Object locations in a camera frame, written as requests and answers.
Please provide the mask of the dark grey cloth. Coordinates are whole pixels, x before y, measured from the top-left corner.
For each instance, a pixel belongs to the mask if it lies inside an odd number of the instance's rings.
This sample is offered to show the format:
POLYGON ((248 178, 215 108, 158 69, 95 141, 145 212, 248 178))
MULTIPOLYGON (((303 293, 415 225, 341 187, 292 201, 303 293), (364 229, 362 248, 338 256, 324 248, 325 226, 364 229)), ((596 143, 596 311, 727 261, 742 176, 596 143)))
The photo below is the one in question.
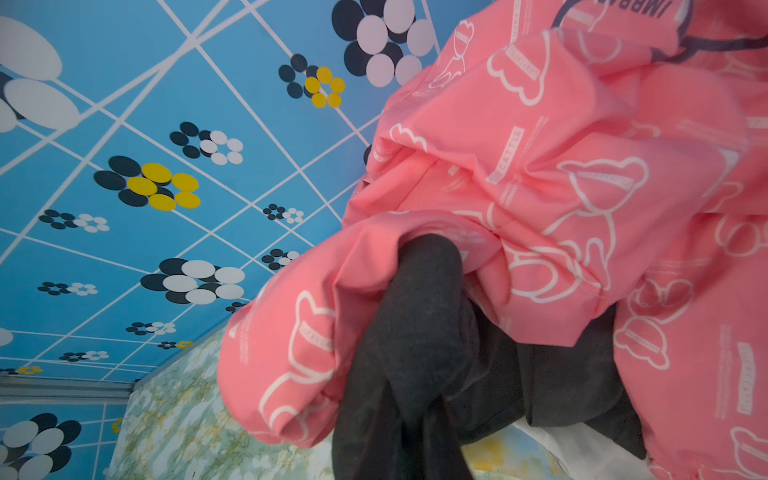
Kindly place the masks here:
POLYGON ((438 235, 398 253, 395 276, 352 364, 332 440, 338 479, 467 479, 464 445, 518 420, 585 425, 608 473, 629 478, 647 451, 613 358, 616 311, 571 347, 521 344, 463 293, 457 247, 438 235))

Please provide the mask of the white cloth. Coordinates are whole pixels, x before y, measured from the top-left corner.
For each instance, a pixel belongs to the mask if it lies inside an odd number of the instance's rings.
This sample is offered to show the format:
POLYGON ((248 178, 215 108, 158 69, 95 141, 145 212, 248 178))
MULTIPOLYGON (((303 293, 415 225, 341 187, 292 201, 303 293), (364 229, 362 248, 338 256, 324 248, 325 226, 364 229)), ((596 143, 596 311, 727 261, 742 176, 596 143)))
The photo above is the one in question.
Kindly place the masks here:
POLYGON ((513 426, 551 452, 571 479, 655 479, 644 458, 635 457, 583 423, 540 428, 522 418, 513 426))

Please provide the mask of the pink printed cloth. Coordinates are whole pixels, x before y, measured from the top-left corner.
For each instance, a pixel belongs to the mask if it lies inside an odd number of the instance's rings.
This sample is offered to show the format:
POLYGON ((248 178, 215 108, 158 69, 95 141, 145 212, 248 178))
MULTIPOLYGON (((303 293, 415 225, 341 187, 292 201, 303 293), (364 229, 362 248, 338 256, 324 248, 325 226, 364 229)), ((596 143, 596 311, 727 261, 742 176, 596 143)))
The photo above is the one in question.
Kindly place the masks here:
POLYGON ((767 475, 767 5, 497 1, 388 100, 343 226, 229 322, 223 402, 311 447, 398 248, 516 341, 608 336, 660 479, 767 475))

